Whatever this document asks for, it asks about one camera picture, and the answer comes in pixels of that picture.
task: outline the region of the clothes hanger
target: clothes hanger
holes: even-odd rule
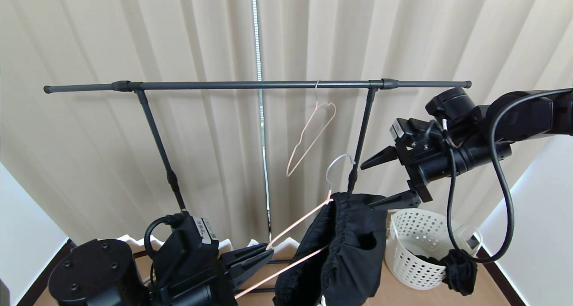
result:
[[[292,150],[291,153],[291,157],[288,160],[288,165],[286,165],[286,176],[289,177],[290,175],[292,175],[292,173],[295,171],[295,169],[299,166],[300,162],[303,161],[303,158],[307,155],[307,153],[309,152],[309,150],[311,150],[312,146],[315,144],[315,142],[319,139],[319,137],[322,135],[322,133],[324,132],[324,130],[328,127],[328,125],[330,124],[330,122],[334,119],[334,116],[336,116],[336,106],[334,103],[332,102],[322,102],[319,105],[319,97],[316,94],[316,90],[319,87],[319,82],[321,80],[318,80],[315,84],[315,98],[316,98],[316,104],[315,104],[315,110],[312,112],[311,117],[308,119],[307,124],[304,125],[303,131],[300,133],[300,139],[299,142],[295,145],[295,148]],[[319,110],[320,107],[322,106],[332,106],[334,107],[334,113],[332,114],[332,116],[330,117],[330,119],[328,120],[328,122],[324,125],[324,127],[322,128],[321,132],[319,132],[319,134],[317,135],[317,137],[312,141],[311,145],[307,148],[307,150],[303,153],[303,155],[300,157],[299,161],[296,162],[295,166],[289,171],[290,167],[291,167],[291,163],[292,163],[292,159],[295,156],[295,152],[296,149],[300,146],[300,144],[303,142],[303,136],[304,136],[304,132],[307,130],[308,125],[311,123],[312,118],[315,116],[315,113],[317,112],[317,110]]]
[[[332,194],[332,182],[330,182],[330,180],[328,179],[328,173],[330,172],[330,169],[332,168],[332,165],[334,165],[334,163],[336,163],[336,161],[338,161],[338,159],[341,159],[342,157],[348,157],[350,159],[350,163],[352,163],[352,165],[354,165],[354,160],[352,159],[352,156],[350,156],[349,154],[342,154],[338,157],[336,157],[336,159],[334,159],[332,161],[332,163],[330,163],[330,165],[328,165],[328,168],[326,169],[326,182],[328,184],[328,194],[326,196],[326,200],[324,200],[324,202],[322,202],[321,204],[319,204],[316,208],[313,208],[309,213],[305,214],[302,218],[299,218],[297,221],[295,221],[293,224],[291,224],[289,227],[287,227],[283,232],[281,232],[279,235],[277,235],[276,237],[274,237],[274,239],[272,239],[269,244],[266,246],[266,249],[270,249],[273,245],[273,243],[275,243],[280,237],[282,237],[285,233],[287,233],[288,231],[292,230],[293,227],[297,226],[300,222],[302,222],[303,220],[305,220],[307,217],[311,216],[314,212],[317,212],[317,210],[321,209],[323,206],[325,206],[326,204],[328,204],[329,202],[332,202],[332,198],[330,197]]]
[[[305,216],[303,216],[302,218],[298,219],[294,224],[292,224],[291,226],[289,226],[288,228],[286,228],[286,230],[284,230],[283,232],[281,232],[281,234],[279,234],[278,236],[276,236],[276,238],[274,238],[272,241],[270,241],[270,243],[267,245],[267,250],[272,246],[272,244],[278,239],[280,238],[282,235],[284,235],[285,233],[287,233],[290,229],[292,229],[293,227],[295,227],[297,224],[299,224],[300,222],[302,222],[303,220],[305,220],[307,217],[309,217],[311,214],[313,214],[314,212],[317,212],[318,209],[322,208],[323,206],[325,206],[326,204],[328,204],[329,202],[332,202],[332,198],[330,197],[332,194],[332,182],[330,181],[330,179],[328,179],[328,173],[330,172],[330,169],[332,168],[332,165],[334,165],[334,163],[336,163],[336,161],[338,161],[338,159],[341,159],[342,157],[348,157],[350,159],[350,162],[352,163],[352,165],[354,165],[356,162],[354,161],[354,159],[352,159],[352,156],[350,156],[349,154],[342,154],[338,157],[336,157],[336,159],[334,159],[334,161],[332,161],[332,163],[330,163],[330,165],[328,165],[328,168],[326,169],[326,182],[328,184],[328,194],[327,194],[327,198],[326,200],[324,200],[324,202],[322,202],[321,204],[319,204],[319,206],[317,206],[316,208],[313,208],[312,211],[310,211],[309,213],[307,213]],[[250,286],[249,288],[243,290],[242,292],[238,293],[235,295],[235,299],[238,299],[242,296],[245,296],[247,293],[249,293],[251,290],[256,289],[258,286],[264,284],[265,282],[273,279],[274,277],[277,277],[278,275],[280,275],[281,273],[284,273],[285,271],[288,271],[289,269],[296,267],[297,265],[299,265],[300,263],[303,263],[304,261],[307,261],[308,259],[310,259],[311,257],[314,257],[315,255],[317,255],[318,253],[321,253],[322,251],[324,251],[325,249],[327,249],[328,245],[325,245],[324,247],[318,249],[317,251],[314,251],[313,253],[310,253],[309,255],[306,255],[305,257],[303,257],[300,260],[295,261],[295,263],[290,264],[288,267],[283,268],[281,271],[278,271],[272,275],[270,275],[269,277],[266,277],[265,279],[259,281],[258,283]]]

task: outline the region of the curtain fold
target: curtain fold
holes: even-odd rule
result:
[[[43,85],[257,76],[251,0],[0,0],[0,18],[2,161],[77,243],[178,208],[135,95]],[[189,212],[266,240],[258,92],[147,95]]]
[[[262,74],[274,79],[471,80],[476,104],[515,90],[567,87],[573,81],[570,0],[258,0]],[[376,94],[362,161],[392,145],[395,118],[429,120],[424,105],[444,89],[401,88]],[[324,172],[342,153],[354,155],[366,90],[318,90],[337,114],[290,178],[286,163],[315,102],[312,90],[265,92],[269,195],[274,234],[323,200]],[[327,119],[313,121],[302,153]],[[502,166],[513,184],[544,140],[513,146]],[[331,174],[346,190],[351,166]],[[407,189],[399,162],[359,171],[355,192],[391,195]],[[421,208],[444,214],[449,179],[429,186]],[[495,173],[480,167],[458,179],[454,217],[478,226],[502,198]],[[300,239],[309,225],[289,234]]]

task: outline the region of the vertical support pole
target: vertical support pole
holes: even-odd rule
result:
[[[360,126],[360,135],[358,136],[358,145],[356,146],[356,154],[354,154],[354,165],[352,171],[348,175],[348,193],[352,193],[356,180],[358,180],[358,165],[360,164],[360,154],[362,154],[362,146],[364,145],[364,137],[366,136],[366,127],[368,127],[368,119],[370,119],[370,111],[372,110],[372,102],[374,102],[374,95],[378,88],[369,88],[368,95],[366,96],[366,106],[364,107],[364,116],[362,117],[362,126]]]
[[[147,96],[145,95],[144,90],[135,90],[137,94],[137,98],[139,98],[139,103],[141,103],[141,107],[143,108],[143,112],[145,113],[145,118],[147,119],[147,123],[149,124],[149,128],[151,129],[151,133],[153,134],[153,139],[155,140],[155,144],[157,145],[157,150],[159,151],[159,155],[161,155],[161,161],[163,161],[163,165],[165,166],[165,170],[167,172],[167,181],[175,194],[175,199],[177,200],[177,204],[179,205],[181,211],[186,211],[185,203],[183,202],[183,196],[181,195],[181,190],[179,187],[179,183],[177,181],[177,175],[173,169],[171,169],[171,165],[169,163],[169,159],[167,158],[167,153],[165,152],[165,147],[163,146],[163,141],[161,141],[161,137],[159,136],[159,130],[157,129],[157,125],[155,124],[155,119],[153,118],[153,114],[151,114],[151,108],[149,107],[149,102],[147,101]]]

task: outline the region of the perforated plastic basket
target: perforated plastic basket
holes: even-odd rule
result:
[[[452,221],[452,230],[459,247],[475,255],[482,242],[477,229]],[[389,232],[385,260],[394,277],[406,286],[419,290],[440,285],[446,267],[427,263],[416,255],[440,260],[453,249],[446,217],[418,208],[407,208],[392,215]],[[466,242],[470,238],[477,241],[474,247]]]

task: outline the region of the black garment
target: black garment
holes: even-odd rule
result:
[[[329,245],[278,276],[275,306],[361,306],[380,284],[387,211],[369,208],[369,194],[335,193],[319,212],[292,260]]]
[[[451,249],[447,256],[443,257],[440,261],[432,257],[424,257],[417,255],[416,257],[433,263],[438,266],[446,266],[446,277],[442,282],[448,284],[450,290],[455,290],[467,296],[473,293],[473,286],[475,285],[475,278],[477,277],[477,263],[464,258],[456,249]]]

